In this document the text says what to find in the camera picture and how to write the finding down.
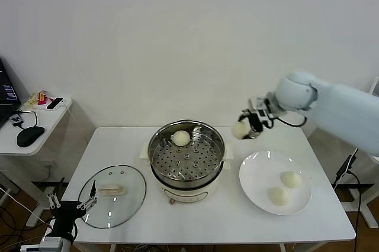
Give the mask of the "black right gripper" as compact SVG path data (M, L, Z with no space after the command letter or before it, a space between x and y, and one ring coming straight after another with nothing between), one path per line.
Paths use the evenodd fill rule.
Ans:
M258 138L264 128L268 126L268 117L266 114L266 105L264 98L249 98L248 108L244 109L238 117L238 121L246 118L252 118L251 126L253 129L243 131L243 140L254 140Z

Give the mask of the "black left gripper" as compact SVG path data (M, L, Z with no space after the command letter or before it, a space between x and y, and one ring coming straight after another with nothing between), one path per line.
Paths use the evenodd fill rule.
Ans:
M59 201L65 178L61 178L53 191L47 194L50 211L54 217L54 224L50 232L51 237L76 238L78 228L76 220L82 218L87 209L91 209L97 203L96 181L92 183L89 197L83 201Z

